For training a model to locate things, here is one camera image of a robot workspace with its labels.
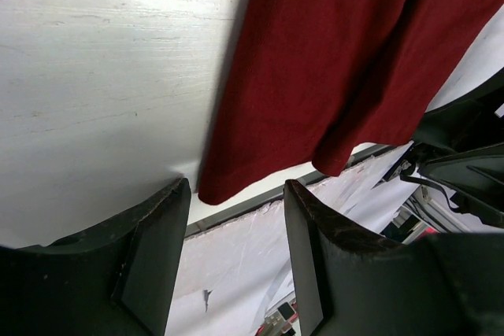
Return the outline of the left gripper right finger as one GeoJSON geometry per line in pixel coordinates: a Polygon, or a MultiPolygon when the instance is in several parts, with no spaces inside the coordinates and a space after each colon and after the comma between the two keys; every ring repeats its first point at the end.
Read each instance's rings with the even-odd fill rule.
{"type": "Polygon", "coordinates": [[[408,245],[329,208],[295,180],[284,214],[304,335],[500,335],[503,236],[408,245]]]}

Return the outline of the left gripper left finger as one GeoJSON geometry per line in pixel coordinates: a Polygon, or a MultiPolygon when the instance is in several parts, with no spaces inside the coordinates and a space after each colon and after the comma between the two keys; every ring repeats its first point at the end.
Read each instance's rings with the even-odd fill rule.
{"type": "Polygon", "coordinates": [[[164,334],[190,203],[178,178],[49,246],[2,248],[2,334],[164,334]]]}

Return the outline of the dark red t-shirt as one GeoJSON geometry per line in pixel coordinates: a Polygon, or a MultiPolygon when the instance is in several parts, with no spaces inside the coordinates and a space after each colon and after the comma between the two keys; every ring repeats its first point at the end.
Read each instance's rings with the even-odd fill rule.
{"type": "Polygon", "coordinates": [[[503,0],[249,0],[198,185],[218,205],[364,142],[406,144],[503,0]]]}

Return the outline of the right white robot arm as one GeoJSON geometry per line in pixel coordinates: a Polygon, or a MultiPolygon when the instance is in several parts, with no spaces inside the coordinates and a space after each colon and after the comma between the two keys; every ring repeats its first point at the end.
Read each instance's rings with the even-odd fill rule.
{"type": "Polygon", "coordinates": [[[399,177],[444,194],[451,211],[503,227],[503,72],[424,114],[399,177]]]}

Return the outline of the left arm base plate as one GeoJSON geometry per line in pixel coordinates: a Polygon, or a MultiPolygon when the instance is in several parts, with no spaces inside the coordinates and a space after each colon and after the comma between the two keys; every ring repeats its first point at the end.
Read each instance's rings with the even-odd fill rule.
{"type": "Polygon", "coordinates": [[[287,301],[265,318],[256,336],[301,336],[297,301],[287,301]]]}

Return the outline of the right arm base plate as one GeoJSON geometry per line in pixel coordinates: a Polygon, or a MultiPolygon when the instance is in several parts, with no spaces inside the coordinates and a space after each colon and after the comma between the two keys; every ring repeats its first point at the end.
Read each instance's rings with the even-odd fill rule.
{"type": "Polygon", "coordinates": [[[429,186],[418,188],[398,207],[381,234],[403,244],[435,233],[464,233],[469,229],[452,212],[435,200],[429,186]]]}

